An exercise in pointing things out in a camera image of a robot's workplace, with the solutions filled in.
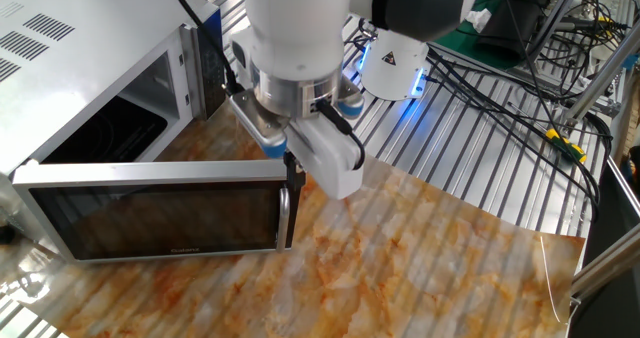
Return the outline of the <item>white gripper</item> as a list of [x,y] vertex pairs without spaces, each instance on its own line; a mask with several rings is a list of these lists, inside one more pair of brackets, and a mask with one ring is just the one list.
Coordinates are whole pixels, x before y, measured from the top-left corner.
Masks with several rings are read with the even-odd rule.
[[327,118],[290,121],[285,133],[289,151],[285,152],[283,161],[287,177],[292,178],[296,198],[306,185],[306,172],[332,199],[346,198],[360,189],[364,168],[355,169],[355,166],[361,151],[352,138],[341,133]]

